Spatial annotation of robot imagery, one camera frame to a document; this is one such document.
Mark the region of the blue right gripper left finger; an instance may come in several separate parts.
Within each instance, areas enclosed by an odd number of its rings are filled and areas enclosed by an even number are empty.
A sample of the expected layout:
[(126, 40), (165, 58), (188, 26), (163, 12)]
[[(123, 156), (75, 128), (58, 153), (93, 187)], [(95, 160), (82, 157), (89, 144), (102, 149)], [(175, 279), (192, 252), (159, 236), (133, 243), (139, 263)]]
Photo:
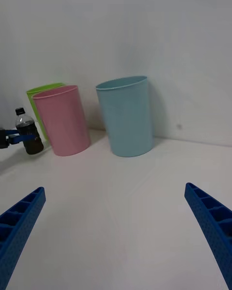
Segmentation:
[(39, 187), (0, 216), (0, 289), (7, 288), (19, 257), (45, 204)]

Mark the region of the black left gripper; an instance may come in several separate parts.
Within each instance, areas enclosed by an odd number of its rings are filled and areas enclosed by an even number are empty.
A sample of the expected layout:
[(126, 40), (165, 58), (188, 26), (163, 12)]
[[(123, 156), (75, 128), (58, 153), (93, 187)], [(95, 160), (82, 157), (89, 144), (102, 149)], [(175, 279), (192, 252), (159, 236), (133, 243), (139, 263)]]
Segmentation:
[(5, 149), (9, 145), (16, 145), (20, 142), (34, 141), (34, 134), (19, 135), (18, 130), (5, 130), (0, 127), (0, 149)]

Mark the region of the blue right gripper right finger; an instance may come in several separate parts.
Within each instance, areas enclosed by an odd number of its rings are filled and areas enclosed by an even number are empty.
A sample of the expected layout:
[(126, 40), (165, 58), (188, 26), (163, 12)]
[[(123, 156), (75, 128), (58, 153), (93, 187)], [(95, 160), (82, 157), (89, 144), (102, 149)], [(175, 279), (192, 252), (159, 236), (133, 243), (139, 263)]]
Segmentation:
[(192, 183), (186, 184), (184, 196), (232, 289), (232, 211)]

